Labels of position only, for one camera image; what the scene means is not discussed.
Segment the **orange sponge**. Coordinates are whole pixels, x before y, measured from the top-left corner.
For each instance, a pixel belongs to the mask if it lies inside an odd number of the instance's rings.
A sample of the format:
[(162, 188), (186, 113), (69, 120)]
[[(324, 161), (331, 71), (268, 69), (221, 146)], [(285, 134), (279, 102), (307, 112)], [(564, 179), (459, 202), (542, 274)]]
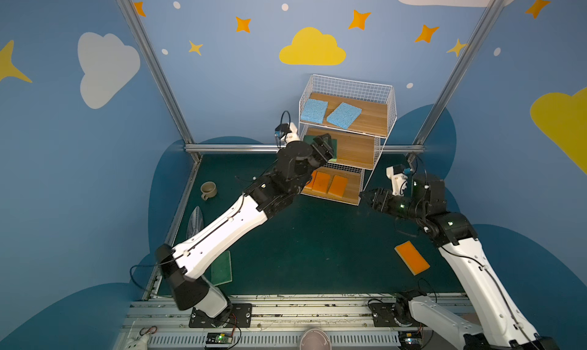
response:
[(335, 175), (333, 177), (332, 183), (330, 184), (330, 188), (328, 189), (327, 194), (330, 197), (342, 199), (344, 197), (348, 182), (349, 180), (346, 177)]
[(317, 174), (317, 171), (313, 171), (313, 173), (311, 174), (310, 181), (306, 184), (304, 189), (306, 189), (306, 190), (313, 189), (313, 184), (315, 183), (315, 180), (316, 180), (316, 174)]
[(317, 171), (314, 174), (312, 191), (315, 193), (326, 194), (330, 185), (331, 176), (324, 172)]
[(416, 276), (430, 269), (430, 264), (421, 253), (418, 252), (411, 241), (406, 241), (405, 243), (396, 246), (394, 250), (403, 263), (408, 267), (408, 270), (412, 275)]

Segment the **blue sponge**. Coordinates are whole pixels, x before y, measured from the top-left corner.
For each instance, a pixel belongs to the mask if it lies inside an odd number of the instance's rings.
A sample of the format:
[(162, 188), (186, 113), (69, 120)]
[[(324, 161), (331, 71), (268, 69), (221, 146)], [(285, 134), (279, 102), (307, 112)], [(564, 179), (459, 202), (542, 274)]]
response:
[(361, 114), (361, 108), (342, 102), (327, 116), (327, 122), (338, 128), (348, 129)]
[(322, 124), (327, 108), (328, 102), (326, 101), (318, 99), (308, 99), (302, 109), (300, 120), (302, 122)]

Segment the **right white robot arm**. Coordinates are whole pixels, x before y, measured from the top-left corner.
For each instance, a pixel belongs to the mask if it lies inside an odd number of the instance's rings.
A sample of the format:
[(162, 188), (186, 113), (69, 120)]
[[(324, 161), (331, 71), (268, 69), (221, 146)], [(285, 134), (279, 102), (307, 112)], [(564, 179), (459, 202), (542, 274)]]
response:
[(363, 191), (377, 212), (417, 224), (459, 279), (479, 324), (434, 303), (421, 290), (400, 293), (394, 303), (399, 326), (423, 324), (458, 349), (556, 349), (541, 336), (509, 296), (487, 259), (478, 234), (460, 212), (447, 208), (445, 183), (434, 175), (391, 177), (392, 188)]

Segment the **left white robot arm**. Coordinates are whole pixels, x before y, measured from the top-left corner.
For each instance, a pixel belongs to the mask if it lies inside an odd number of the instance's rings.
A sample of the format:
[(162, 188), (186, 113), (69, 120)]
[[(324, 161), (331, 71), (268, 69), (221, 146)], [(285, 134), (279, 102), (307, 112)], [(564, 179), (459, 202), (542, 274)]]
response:
[(223, 215), (174, 247), (160, 246), (155, 257), (177, 308), (196, 308), (213, 319), (226, 314), (229, 299), (204, 277), (208, 267), (245, 234), (289, 207), (313, 172), (333, 156), (330, 134), (316, 136), (310, 144), (287, 142), (276, 165), (257, 177)]

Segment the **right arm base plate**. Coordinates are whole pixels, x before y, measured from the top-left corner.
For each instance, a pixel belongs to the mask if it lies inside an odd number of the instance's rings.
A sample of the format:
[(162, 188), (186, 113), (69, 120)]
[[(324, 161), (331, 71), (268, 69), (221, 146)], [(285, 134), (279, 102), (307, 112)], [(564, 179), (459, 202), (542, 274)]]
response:
[(371, 311), (372, 321), (375, 327), (410, 327), (413, 320), (395, 308), (395, 304), (386, 303), (379, 299), (371, 299), (367, 302)]

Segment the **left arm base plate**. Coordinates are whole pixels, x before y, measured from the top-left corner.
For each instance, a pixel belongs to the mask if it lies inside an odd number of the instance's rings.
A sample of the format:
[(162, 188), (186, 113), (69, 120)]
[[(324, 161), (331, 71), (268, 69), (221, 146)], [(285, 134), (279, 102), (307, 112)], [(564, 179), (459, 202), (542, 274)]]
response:
[(193, 308), (188, 326), (190, 328), (224, 328), (237, 326), (249, 328), (252, 320), (252, 304), (229, 304), (218, 316), (207, 316), (202, 310)]

